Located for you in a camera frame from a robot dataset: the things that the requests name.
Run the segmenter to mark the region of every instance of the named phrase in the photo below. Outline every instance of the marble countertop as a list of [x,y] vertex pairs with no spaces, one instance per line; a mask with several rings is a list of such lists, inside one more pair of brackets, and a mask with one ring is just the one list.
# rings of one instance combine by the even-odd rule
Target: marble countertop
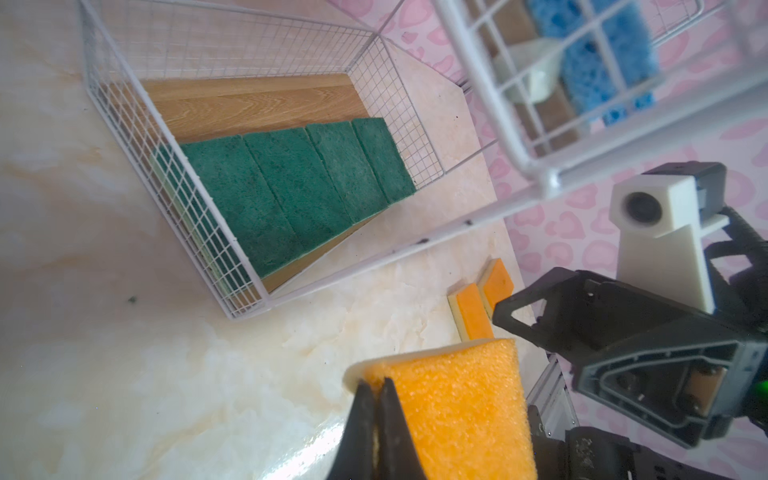
[[[320,0],[264,5],[343,20]],[[445,295],[492,257],[522,285],[499,221],[229,321],[85,94],[74,2],[14,2],[0,22],[0,478],[322,478],[348,365],[458,342]],[[458,163],[478,148],[461,90],[395,52]],[[292,288],[493,200],[478,156]],[[530,388],[546,358],[518,348]]]

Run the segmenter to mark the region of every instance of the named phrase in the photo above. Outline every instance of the blue sponge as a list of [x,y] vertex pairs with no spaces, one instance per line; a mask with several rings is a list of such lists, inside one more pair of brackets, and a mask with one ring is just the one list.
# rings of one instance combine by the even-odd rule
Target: blue sponge
[[[617,0],[591,0],[599,15]],[[543,37],[565,38],[585,23],[585,15],[577,0],[526,0],[531,17]],[[659,72],[659,64],[650,44],[650,35],[640,9],[629,4],[603,22],[603,30],[616,56],[628,87],[635,86]],[[583,35],[565,49],[560,73],[568,96],[578,114],[591,111],[617,94],[598,44],[592,34]],[[650,107],[650,92],[633,100],[638,110]],[[624,107],[616,107],[603,115],[606,125],[627,116]]]

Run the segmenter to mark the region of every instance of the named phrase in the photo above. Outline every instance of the green scouring pad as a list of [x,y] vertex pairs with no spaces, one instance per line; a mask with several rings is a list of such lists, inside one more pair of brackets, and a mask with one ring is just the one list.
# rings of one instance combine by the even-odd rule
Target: green scouring pad
[[416,188],[384,119],[357,118],[352,120],[352,126],[387,201],[394,204],[413,195]]
[[181,149],[259,276],[303,253],[299,237],[240,135],[185,144]]
[[306,132],[352,222],[358,223],[387,208],[386,197],[348,121],[307,125]]
[[353,225],[303,128],[243,138],[305,251]]

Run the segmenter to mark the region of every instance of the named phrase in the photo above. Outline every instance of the orange sponge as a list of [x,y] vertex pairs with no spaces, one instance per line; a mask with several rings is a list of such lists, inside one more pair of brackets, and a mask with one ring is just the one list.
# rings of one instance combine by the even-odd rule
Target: orange sponge
[[493,318],[496,303],[512,295],[512,290],[515,289],[515,284],[509,277],[502,259],[491,260],[480,277],[479,287],[485,312]]
[[483,307],[480,290],[474,283],[448,296],[448,305],[458,328],[462,342],[492,339],[491,320]]
[[518,368],[513,340],[477,340],[362,362],[345,383],[394,381],[427,478],[535,480]]

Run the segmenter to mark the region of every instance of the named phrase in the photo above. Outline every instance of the pink heart pattern wallpaper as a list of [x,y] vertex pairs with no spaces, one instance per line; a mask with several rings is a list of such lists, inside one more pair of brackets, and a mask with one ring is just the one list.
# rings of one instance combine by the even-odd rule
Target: pink heart pattern wallpaper
[[[328,1],[375,28],[384,25],[398,4],[397,0]],[[705,11],[721,2],[705,0]],[[693,0],[685,0],[684,4],[681,0],[639,0],[638,3],[649,29],[655,35],[663,33],[670,15],[679,16],[683,12],[681,8],[693,8],[694,5]],[[765,0],[737,0],[736,6],[741,18],[768,20],[768,2]],[[465,72],[429,0],[405,0],[382,33],[447,78],[457,81],[464,77]],[[657,52],[660,66],[670,71],[674,65],[718,45],[730,35],[726,14],[718,12],[711,15],[661,44]],[[768,46],[768,28],[753,35],[750,40],[754,48],[764,51]],[[723,48],[682,71],[676,71],[667,83],[654,91],[654,96],[661,101],[679,95],[739,62],[741,56],[735,47]],[[466,100],[480,143],[486,145],[496,137],[493,127],[487,121],[480,100],[471,91],[467,93]],[[615,276],[619,235],[616,226],[608,219],[611,188],[617,182],[667,162],[719,161],[727,165],[726,202],[736,208],[763,237],[768,237],[768,194],[759,187],[768,184],[768,114],[685,141],[683,147],[668,151],[659,158],[506,218],[505,224],[526,284],[555,266]],[[497,146],[485,151],[485,160],[498,198],[509,197],[526,185],[525,179]],[[715,233],[705,239],[705,243],[725,239],[724,233]],[[726,278],[747,265],[743,257],[731,257],[717,263]],[[569,370],[566,362],[563,362],[563,367],[564,371]],[[702,442],[699,448],[686,450],[577,393],[572,394],[572,400],[582,425],[627,436],[680,462],[728,478],[747,480],[765,478],[768,474],[768,439],[745,419],[736,420],[725,439]]]

